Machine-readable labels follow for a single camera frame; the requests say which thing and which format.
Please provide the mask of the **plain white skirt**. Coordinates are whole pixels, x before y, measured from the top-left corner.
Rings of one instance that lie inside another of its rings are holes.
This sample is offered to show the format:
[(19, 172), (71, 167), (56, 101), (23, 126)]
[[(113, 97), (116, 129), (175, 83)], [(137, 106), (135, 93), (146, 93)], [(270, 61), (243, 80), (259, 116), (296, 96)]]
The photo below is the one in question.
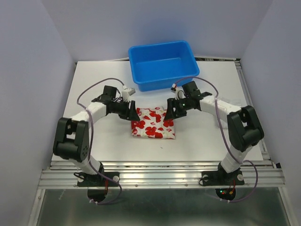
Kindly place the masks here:
[(240, 99), (226, 99), (224, 97), (218, 98), (218, 111), (221, 121), (221, 126), (223, 129), (228, 129), (227, 123), (227, 113), (236, 112), (242, 107), (242, 102)]

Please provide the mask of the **red poppy floral skirt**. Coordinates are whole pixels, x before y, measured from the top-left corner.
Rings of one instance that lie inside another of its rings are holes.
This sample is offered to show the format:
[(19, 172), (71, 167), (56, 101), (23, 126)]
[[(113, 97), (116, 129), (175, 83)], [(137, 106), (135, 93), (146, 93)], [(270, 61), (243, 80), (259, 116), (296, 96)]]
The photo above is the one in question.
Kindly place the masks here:
[(140, 120), (131, 121), (131, 134), (134, 137), (175, 139), (173, 120), (165, 120), (166, 109), (162, 106), (154, 108), (137, 108)]

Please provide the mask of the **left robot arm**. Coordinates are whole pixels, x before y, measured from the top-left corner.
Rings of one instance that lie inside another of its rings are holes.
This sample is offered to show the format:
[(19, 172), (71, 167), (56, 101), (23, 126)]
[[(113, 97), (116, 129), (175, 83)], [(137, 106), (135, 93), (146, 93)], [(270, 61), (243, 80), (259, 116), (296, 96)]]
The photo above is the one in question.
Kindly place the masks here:
[(104, 86), (103, 93), (94, 98), (88, 107), (71, 118), (60, 118), (57, 123), (53, 154), (71, 161), (81, 172), (75, 173), (79, 186), (100, 186), (108, 182), (103, 164), (91, 154), (92, 127), (95, 122), (115, 113), (119, 118), (138, 121), (135, 101), (130, 97), (134, 88), (123, 86), (120, 97), (118, 89)]

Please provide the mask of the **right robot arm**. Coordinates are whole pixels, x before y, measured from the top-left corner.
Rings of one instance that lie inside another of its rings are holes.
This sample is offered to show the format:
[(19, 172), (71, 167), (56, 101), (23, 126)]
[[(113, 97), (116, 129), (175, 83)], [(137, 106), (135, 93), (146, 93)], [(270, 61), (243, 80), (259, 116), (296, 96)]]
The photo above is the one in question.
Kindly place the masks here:
[(247, 105), (236, 106), (222, 101), (218, 95), (201, 92), (194, 81), (178, 88), (174, 83), (171, 90), (174, 98), (167, 100), (165, 120), (174, 120), (187, 115), (190, 109), (209, 113), (217, 122), (227, 123), (228, 135), (221, 133), (227, 154), (219, 163), (216, 171), (203, 171), (199, 180), (201, 186), (235, 186), (244, 185), (240, 170), (246, 162), (246, 155), (263, 138), (264, 132), (255, 109)]

